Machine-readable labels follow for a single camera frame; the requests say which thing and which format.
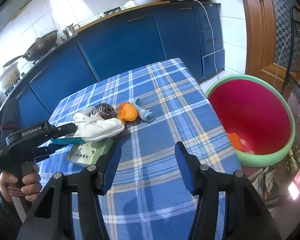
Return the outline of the red green-rimmed basin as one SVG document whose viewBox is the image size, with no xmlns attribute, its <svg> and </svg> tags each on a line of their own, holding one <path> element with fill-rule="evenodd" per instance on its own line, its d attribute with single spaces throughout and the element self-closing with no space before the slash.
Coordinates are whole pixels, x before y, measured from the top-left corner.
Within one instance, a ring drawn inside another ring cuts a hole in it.
<svg viewBox="0 0 300 240">
<path fill-rule="evenodd" d="M 222 126 L 235 133 L 242 166 L 266 167 L 279 163 L 295 140 L 294 116 L 283 96 L 269 83 L 251 75 L 230 75 L 206 92 Z"/>
</svg>

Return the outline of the wooden door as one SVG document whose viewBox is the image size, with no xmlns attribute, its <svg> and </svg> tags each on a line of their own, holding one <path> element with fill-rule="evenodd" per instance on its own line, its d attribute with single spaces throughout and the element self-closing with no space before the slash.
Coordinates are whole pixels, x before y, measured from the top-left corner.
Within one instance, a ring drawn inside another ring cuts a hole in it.
<svg viewBox="0 0 300 240">
<path fill-rule="evenodd" d="M 300 0 L 242 1 L 247 28 L 245 73 L 280 89 L 290 49 L 289 9 L 292 5 L 300 8 Z"/>
</svg>

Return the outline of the white lidded pot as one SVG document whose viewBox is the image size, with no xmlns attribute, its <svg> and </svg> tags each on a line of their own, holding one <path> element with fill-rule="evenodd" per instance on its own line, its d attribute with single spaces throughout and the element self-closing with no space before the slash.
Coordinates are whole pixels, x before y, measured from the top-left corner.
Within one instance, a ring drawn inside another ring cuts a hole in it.
<svg viewBox="0 0 300 240">
<path fill-rule="evenodd" d="M 0 91 L 6 93 L 14 87 L 14 84 L 20 79 L 20 72 L 17 67 L 18 62 L 4 68 L 4 72 L 0 76 Z"/>
</svg>

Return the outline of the orange plastic bag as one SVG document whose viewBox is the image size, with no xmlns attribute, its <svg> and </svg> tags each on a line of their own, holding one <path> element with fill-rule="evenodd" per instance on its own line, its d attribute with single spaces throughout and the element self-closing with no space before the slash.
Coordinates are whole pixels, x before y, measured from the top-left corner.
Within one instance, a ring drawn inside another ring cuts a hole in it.
<svg viewBox="0 0 300 240">
<path fill-rule="evenodd" d="M 236 133 L 226 133 L 234 149 L 238 151 L 244 150 L 244 144 Z"/>
</svg>

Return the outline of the black wok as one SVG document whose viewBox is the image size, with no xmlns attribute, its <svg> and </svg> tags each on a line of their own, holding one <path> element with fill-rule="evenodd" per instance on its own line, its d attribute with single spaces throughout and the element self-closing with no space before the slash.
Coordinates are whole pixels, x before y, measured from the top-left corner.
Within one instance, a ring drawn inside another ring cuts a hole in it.
<svg viewBox="0 0 300 240">
<path fill-rule="evenodd" d="M 51 48 L 56 46 L 58 30 L 53 30 L 44 36 L 37 38 L 36 41 L 30 46 L 24 55 L 17 56 L 3 65 L 3 68 L 10 66 L 20 58 L 26 61 L 37 61 L 44 56 Z"/>
</svg>

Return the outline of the small orange bag ball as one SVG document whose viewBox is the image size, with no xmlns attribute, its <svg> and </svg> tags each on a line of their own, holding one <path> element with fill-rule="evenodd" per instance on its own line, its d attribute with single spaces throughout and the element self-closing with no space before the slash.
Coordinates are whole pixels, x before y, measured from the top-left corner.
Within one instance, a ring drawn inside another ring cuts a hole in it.
<svg viewBox="0 0 300 240">
<path fill-rule="evenodd" d="M 117 118 L 125 125 L 126 122 L 135 121 L 138 117 L 137 109 L 129 102 L 120 104 L 117 110 Z"/>
</svg>

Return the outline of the green cardboard box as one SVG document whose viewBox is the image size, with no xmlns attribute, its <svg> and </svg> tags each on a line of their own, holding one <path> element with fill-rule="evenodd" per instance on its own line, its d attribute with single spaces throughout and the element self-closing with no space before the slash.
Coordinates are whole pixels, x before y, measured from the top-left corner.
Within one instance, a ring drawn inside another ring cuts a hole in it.
<svg viewBox="0 0 300 240">
<path fill-rule="evenodd" d="M 87 167 L 95 164 L 100 156 L 107 154 L 113 143 L 113 139 L 107 138 L 99 142 L 73 145 L 66 159 L 73 164 Z"/>
</svg>

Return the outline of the blue kitchen cabinet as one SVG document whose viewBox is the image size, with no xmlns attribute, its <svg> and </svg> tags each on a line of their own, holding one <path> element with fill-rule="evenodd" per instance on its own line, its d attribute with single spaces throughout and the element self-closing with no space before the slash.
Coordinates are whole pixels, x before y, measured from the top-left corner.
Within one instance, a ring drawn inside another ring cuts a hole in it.
<svg viewBox="0 0 300 240">
<path fill-rule="evenodd" d="M 19 99 L 20 128 L 47 120 L 65 98 L 108 81 L 133 85 L 134 70 L 180 59 L 200 83 L 224 61 L 219 5 L 187 1 L 154 5 L 95 23 L 41 58 L 10 94 Z"/>
</svg>

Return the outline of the blue plaid tablecloth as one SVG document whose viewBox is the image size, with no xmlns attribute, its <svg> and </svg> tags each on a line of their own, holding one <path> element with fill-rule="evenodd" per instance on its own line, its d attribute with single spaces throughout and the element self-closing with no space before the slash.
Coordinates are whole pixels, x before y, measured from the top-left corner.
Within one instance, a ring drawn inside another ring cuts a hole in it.
<svg viewBox="0 0 300 240">
<path fill-rule="evenodd" d="M 187 191 L 174 155 L 181 141 L 201 163 L 222 173 L 241 166 L 198 82 L 181 59 L 130 70 L 59 102 L 50 123 L 105 102 L 114 108 L 141 100 L 155 119 L 126 124 L 116 139 L 122 155 L 113 185 L 99 198 L 111 239 L 187 239 L 197 197 Z"/>
</svg>

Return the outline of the steel wool scourer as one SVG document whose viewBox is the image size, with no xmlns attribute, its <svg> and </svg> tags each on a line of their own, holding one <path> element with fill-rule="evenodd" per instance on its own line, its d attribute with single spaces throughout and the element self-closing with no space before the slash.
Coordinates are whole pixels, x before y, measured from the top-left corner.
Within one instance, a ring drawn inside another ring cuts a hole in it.
<svg viewBox="0 0 300 240">
<path fill-rule="evenodd" d="M 105 120 L 117 117 L 113 106 L 107 103 L 99 103 L 98 105 L 94 106 L 91 109 L 90 116 L 95 116 L 96 114 L 99 114 L 100 117 Z"/>
</svg>

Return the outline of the steel kettle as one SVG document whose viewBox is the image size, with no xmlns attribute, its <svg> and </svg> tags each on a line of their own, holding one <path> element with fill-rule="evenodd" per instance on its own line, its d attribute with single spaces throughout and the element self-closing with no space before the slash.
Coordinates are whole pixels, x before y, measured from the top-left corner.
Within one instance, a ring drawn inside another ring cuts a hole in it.
<svg viewBox="0 0 300 240">
<path fill-rule="evenodd" d="M 68 39 L 76 36 L 80 27 L 81 26 L 79 24 L 76 24 L 76 25 L 71 24 L 69 26 L 66 26 L 66 28 L 63 30 L 65 39 L 68 40 Z"/>
</svg>

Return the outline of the white cloth glove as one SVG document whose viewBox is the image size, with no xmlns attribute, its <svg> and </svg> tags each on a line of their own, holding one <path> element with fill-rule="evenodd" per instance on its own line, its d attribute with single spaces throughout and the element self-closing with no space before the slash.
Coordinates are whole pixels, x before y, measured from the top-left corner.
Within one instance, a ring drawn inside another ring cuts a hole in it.
<svg viewBox="0 0 300 240">
<path fill-rule="evenodd" d="M 78 124 L 74 137 L 80 137 L 84 142 L 98 142 L 120 134 L 125 125 L 118 118 L 104 119 L 99 113 L 90 117 L 76 113 L 73 117 Z"/>
</svg>

